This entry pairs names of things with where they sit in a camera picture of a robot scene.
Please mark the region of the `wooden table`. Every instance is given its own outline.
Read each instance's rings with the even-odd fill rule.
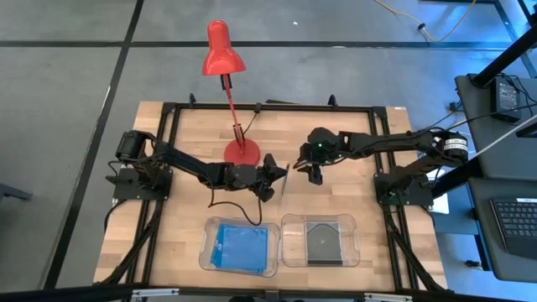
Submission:
[[[141,102],[134,129],[156,133],[162,102]],[[409,130],[409,119],[403,107],[388,107],[391,133]],[[237,111],[247,124],[251,111]],[[315,127],[332,132],[369,133],[368,115],[360,112],[285,112],[261,111],[253,121],[248,137],[255,140],[262,158],[271,153],[279,166],[294,163],[299,147]],[[380,120],[377,129],[381,133]],[[223,149],[233,139],[229,111],[184,109],[175,147],[206,162],[223,161]],[[399,165],[416,160],[416,152],[395,154]],[[383,166],[388,167],[383,156]],[[206,271],[198,264],[203,228],[211,216],[242,218],[233,206],[207,208],[211,191],[186,173],[175,171],[169,200],[164,204],[150,283],[177,287],[240,289],[329,289],[329,290],[394,290],[389,251],[381,208],[373,187],[376,171],[373,156],[347,160],[344,164],[322,168],[324,185],[308,182],[306,174],[291,170],[281,198],[275,196],[263,204],[263,221],[280,225],[285,214],[354,216],[358,229],[360,263],[354,268],[289,268],[279,261],[272,278]],[[281,181],[274,184],[278,192]],[[254,221],[258,219],[257,201],[247,191],[216,191],[215,201],[232,200],[242,205]],[[133,243],[141,201],[132,200],[118,207],[110,217],[102,244],[95,280],[112,272]],[[418,206],[406,206],[412,248],[435,281],[446,286],[435,230],[430,216]],[[141,279],[145,259],[140,253],[135,280]],[[408,287],[404,255],[399,251],[403,284]]]

